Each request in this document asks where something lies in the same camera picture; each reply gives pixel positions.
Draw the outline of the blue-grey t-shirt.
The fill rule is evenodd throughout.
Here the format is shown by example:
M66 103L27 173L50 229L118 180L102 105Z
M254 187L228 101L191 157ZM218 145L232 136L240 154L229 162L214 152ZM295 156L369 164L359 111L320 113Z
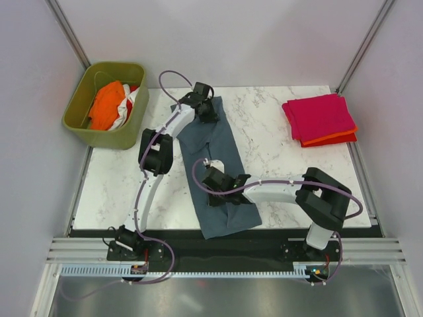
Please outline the blue-grey t-shirt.
M177 136L192 203L205 239L227 236L262 224L254 204L209 206L208 194L197 186L192 177L192 166L199 159L220 160L230 176L245 172L222 98L213 98L212 104L219 116L218 122L202 123L196 118Z

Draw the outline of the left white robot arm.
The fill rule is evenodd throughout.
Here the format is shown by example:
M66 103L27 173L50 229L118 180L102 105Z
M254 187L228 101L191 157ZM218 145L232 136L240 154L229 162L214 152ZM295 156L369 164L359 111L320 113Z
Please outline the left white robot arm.
M109 242L107 260L140 260L145 252L139 235L147 228L147 218L157 188L173 165L173 141L196 118L202 123L216 123L218 115L212 99L214 89L197 82L191 92L176 101L176 107L163 125L157 129L145 129L141 134L139 167L141 185L135 197L133 211L124 224L114 231Z

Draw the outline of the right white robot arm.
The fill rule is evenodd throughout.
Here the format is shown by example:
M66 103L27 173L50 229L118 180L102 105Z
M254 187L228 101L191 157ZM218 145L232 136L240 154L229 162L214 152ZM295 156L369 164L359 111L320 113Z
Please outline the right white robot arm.
M318 168L287 180L240 174L233 178L208 167L201 185L206 191L233 205L280 202L297 205L312 220L303 243L304 255L317 260L327 251L335 232L342 229L352 192Z

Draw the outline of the olive green plastic bin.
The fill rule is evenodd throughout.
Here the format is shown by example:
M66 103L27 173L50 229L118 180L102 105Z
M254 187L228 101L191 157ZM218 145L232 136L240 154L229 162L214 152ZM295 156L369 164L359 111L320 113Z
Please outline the olive green plastic bin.
M139 90L127 122L113 131L91 129L89 111L97 92L107 84L120 81ZM90 147L126 150L137 141L149 102L145 69L138 63L103 61L91 65L80 80L62 117L65 128Z

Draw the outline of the white and red t-shirt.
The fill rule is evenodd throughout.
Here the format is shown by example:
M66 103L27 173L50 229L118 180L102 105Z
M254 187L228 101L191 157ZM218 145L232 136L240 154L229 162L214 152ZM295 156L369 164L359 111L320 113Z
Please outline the white and red t-shirt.
M109 131L114 131L122 127L127 122L132 112L132 109L134 107L137 94L139 92L139 87L135 85L124 84L123 88L124 88L125 98L123 99L121 104L117 107L118 117L114 120L113 124L108 129Z

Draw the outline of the orange folded t-shirt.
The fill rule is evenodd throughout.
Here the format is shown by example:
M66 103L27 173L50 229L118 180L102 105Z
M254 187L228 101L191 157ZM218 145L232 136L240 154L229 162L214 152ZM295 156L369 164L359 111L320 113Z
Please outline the orange folded t-shirt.
M340 132L340 133L334 133L332 135L328 135L325 137L321 137L318 139L310 140L310 141L300 141L300 144L303 148L307 147L319 147L323 145L333 145L333 144L339 144L339 143L350 143L350 142L356 142L356 132L358 131L358 128L355 127L354 129Z

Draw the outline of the orange t-shirt in bin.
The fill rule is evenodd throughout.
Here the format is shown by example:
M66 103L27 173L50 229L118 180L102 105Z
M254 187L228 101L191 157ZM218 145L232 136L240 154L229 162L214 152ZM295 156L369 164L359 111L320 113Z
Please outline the orange t-shirt in bin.
M125 97L124 86L120 81L113 81L102 87L97 92L89 111L91 129L109 130L119 117L118 107Z

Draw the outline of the magenta folded t-shirt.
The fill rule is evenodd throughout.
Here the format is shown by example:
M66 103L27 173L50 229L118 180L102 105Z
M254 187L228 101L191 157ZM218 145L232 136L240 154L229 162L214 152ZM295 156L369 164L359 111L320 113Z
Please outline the magenta folded t-shirt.
M282 110L291 126L292 139L299 142L357 127L345 98L337 94L289 100L282 104Z

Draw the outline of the red folded t-shirt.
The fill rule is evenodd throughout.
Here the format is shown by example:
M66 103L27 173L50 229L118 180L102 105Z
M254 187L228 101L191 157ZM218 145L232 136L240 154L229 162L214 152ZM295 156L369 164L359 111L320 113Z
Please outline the red folded t-shirt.
M319 147L319 146L324 146L324 145L333 145L333 144L339 144L339 143L351 143L351 142L356 142L356 141L357 141L356 134L350 133L350 134L347 134L347 135L339 135L339 136L336 136L336 137L331 137L331 138L328 138L328 139L324 139L324 140L309 143L309 144L302 143L301 146L302 147Z

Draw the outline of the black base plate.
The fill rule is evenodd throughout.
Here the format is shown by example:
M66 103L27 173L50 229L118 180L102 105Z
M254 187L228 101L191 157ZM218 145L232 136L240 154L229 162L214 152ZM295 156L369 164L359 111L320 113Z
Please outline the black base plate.
M288 271L295 262L334 264L346 243L332 240L323 251L305 243L304 229L256 229L206 240L199 230L149 230L150 241L128 233L120 235L130 243L119 246L113 229L72 230L72 238L101 238L108 261L145 261L151 272L171 269L188 272L271 272Z

